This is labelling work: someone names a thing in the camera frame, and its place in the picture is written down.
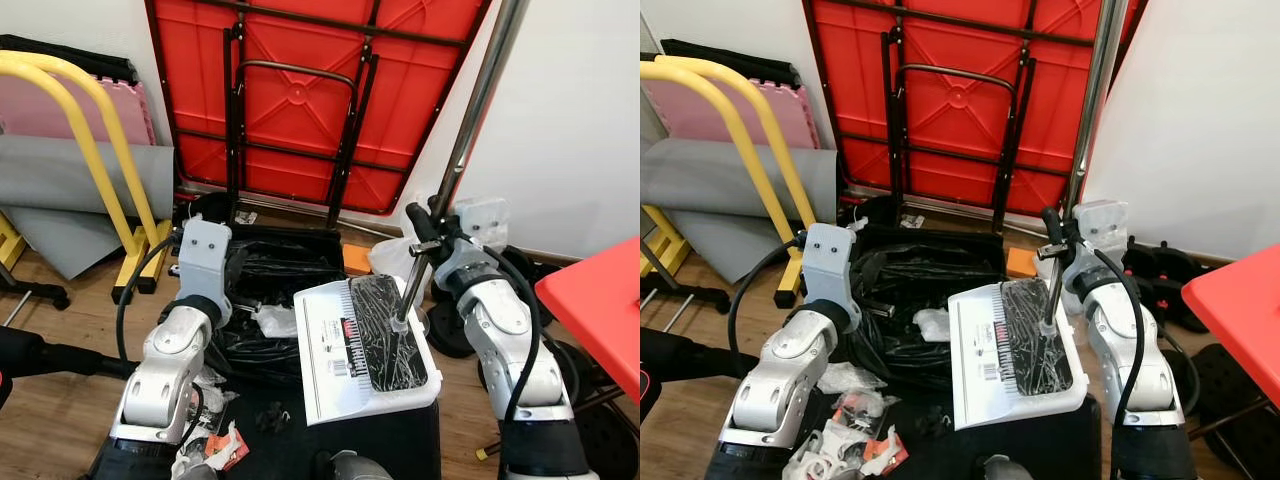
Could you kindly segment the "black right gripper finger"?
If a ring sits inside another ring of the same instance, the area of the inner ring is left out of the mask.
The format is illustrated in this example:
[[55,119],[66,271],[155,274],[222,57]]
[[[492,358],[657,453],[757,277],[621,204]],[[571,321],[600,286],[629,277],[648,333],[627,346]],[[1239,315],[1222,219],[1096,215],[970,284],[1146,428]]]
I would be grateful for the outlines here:
[[442,247],[442,233],[436,229],[438,223],[425,207],[412,202],[404,207],[404,214],[412,225],[417,244],[422,244],[425,250]]
[[1065,253],[1069,251],[1068,236],[1064,230],[1064,220],[1056,207],[1044,207],[1041,211],[1044,223],[1048,243],[1039,248],[1042,253]]

